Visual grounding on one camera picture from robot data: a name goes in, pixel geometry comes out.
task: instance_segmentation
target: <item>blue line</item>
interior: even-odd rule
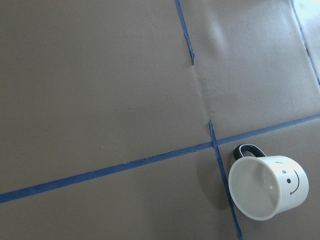
[[[215,134],[215,130],[214,130],[214,126],[212,124],[212,121],[209,122],[209,128],[210,128],[210,133],[211,133],[211,138],[212,138],[212,143],[213,143],[213,148],[214,148],[216,160],[217,160],[218,165],[219,165],[219,169],[220,169],[223,185],[224,185],[224,188],[225,188],[226,195],[228,197],[228,202],[229,202],[229,205],[230,205],[230,210],[231,210],[231,213],[232,213],[232,218],[233,218],[236,234],[237,234],[237,236],[238,236],[238,238],[240,240],[243,240],[244,238],[242,236],[241,228],[240,228],[240,226],[238,224],[237,217],[236,217],[236,214],[235,214],[234,205],[233,205],[232,198],[231,198],[230,191],[229,191],[229,185],[228,185],[228,180],[227,180],[227,176],[226,176],[226,171],[225,171],[225,168],[224,168],[224,164],[222,162],[222,158],[221,158],[221,154],[220,154],[220,151],[219,151],[219,146],[218,146],[218,142],[217,142],[217,139],[216,139],[216,134]]]
[[[190,53],[190,57],[191,57],[191,64],[194,65],[196,56],[195,56],[194,51],[192,49],[192,45],[191,45],[191,41],[190,41],[190,37],[189,37],[186,21],[185,21],[185,18],[184,18],[184,14],[182,12],[182,8],[181,8],[181,5],[180,5],[180,1],[179,0],[174,0],[174,2],[175,2],[176,10],[177,10],[178,15],[179,15],[179,19],[180,19],[181,27],[182,27],[182,30],[183,30],[183,34],[184,34],[184,37],[186,39],[186,44],[188,45],[188,49],[189,49],[189,53]]]
[[[86,172],[86,173],[82,173],[82,174],[78,174],[78,175],[74,175],[74,176],[69,176],[66,178],[59,179],[59,180],[54,180],[54,181],[42,183],[39,185],[30,186],[30,187],[22,188],[19,190],[14,190],[14,191],[2,193],[2,194],[0,194],[0,204],[5,203],[5,202],[9,202],[12,200],[16,200],[16,199],[25,198],[28,196],[40,194],[40,193],[47,192],[50,190],[59,189],[59,188],[66,187],[66,186],[69,186],[72,184],[81,183],[81,182],[84,182],[87,180],[100,178],[100,177],[107,176],[110,174],[115,174],[115,173],[122,172],[125,170],[134,169],[137,167],[141,167],[143,165],[156,163],[156,162],[160,162],[160,161],[163,161],[166,159],[171,159],[171,158],[175,158],[175,157],[182,156],[185,154],[190,154],[190,153],[197,152],[200,150],[212,148],[212,146],[213,146],[212,142],[206,142],[206,143],[182,148],[179,150],[170,151],[170,152],[163,153],[163,154],[150,156],[150,157],[142,158],[142,159],[135,160],[135,161],[130,161],[128,163],[122,163],[119,165],[114,165],[114,166],[102,168],[99,170]]]
[[[315,76],[315,78],[316,78],[316,80],[318,82],[318,85],[320,87],[320,80],[319,80],[319,77],[318,77],[318,74],[317,74],[317,71],[316,71],[316,68],[315,68],[314,61],[312,60],[312,57],[311,57],[311,55],[309,53],[309,50],[308,50],[308,47],[307,47],[307,41],[306,41],[305,35],[304,35],[303,31],[302,31],[301,24],[300,24],[300,21],[299,21],[299,18],[298,18],[298,14],[296,12],[293,0],[290,0],[290,3],[291,3],[291,8],[293,10],[294,16],[295,16],[295,20],[296,20],[298,28],[299,28],[299,32],[301,34],[302,41],[304,43],[306,52],[308,54],[308,57],[309,57],[309,60],[310,60],[310,63],[311,63],[312,69],[313,69],[314,76]]]
[[[290,126],[294,126],[297,124],[302,124],[302,123],[306,123],[309,122],[311,120],[316,120],[316,119],[320,119],[320,114],[317,115],[313,115],[313,116],[308,116],[305,118],[300,118],[297,120],[293,120],[293,121],[287,121],[281,124],[277,124],[277,125],[273,125],[273,126],[267,126],[264,128],[260,128],[257,130],[253,130],[253,131],[249,131],[249,132],[245,132],[245,133],[241,133],[238,135],[234,135],[234,136],[228,136],[225,138],[221,138],[219,140],[217,140],[218,145],[222,145],[222,144],[228,144],[231,142],[235,142],[241,139],[246,139],[246,138],[250,138],[259,134],[265,134],[271,131],[275,131],[275,130],[279,130],[279,129],[283,129],[283,128],[287,128]]]

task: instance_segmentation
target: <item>black handle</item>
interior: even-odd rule
[[[244,157],[243,151],[248,151],[248,152],[252,153],[257,158],[266,157],[267,156],[267,155],[265,155],[265,153],[260,148],[258,148],[255,145],[252,145],[252,144],[240,144],[233,151],[233,156],[234,156],[235,160],[238,160],[238,159]]]

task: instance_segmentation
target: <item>cup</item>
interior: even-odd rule
[[[254,156],[244,156],[248,151]],[[266,156],[257,146],[239,145],[228,177],[231,197],[247,217],[262,221],[302,204],[309,191],[303,168],[286,156]]]

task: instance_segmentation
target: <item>white mug with smiley face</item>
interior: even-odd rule
[[[255,155],[243,156],[242,151]],[[257,146],[239,145],[228,177],[230,195],[238,209],[254,220],[274,215],[302,204],[309,191],[303,168],[286,156],[266,156]]]

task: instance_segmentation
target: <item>smiley face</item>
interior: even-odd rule
[[[275,163],[277,163],[277,164],[283,164],[283,162],[280,162],[280,161],[276,161]],[[292,191],[292,192],[290,192],[290,195],[294,194],[294,193],[298,190],[299,185],[300,185],[300,178],[299,178],[299,175],[298,175],[298,173],[297,173],[297,171],[296,171],[296,170],[293,170],[293,171],[294,171],[294,173],[295,173],[295,176],[296,176],[296,177],[297,177],[297,179],[298,179],[298,184],[297,184],[297,186],[296,186],[295,190],[294,190],[294,191]],[[282,173],[283,173],[283,174],[286,174],[286,173],[287,173],[287,171],[286,171],[285,169],[282,169]],[[287,179],[286,179],[286,182],[287,182],[288,184],[291,184],[292,180],[291,180],[290,178],[287,178]]]

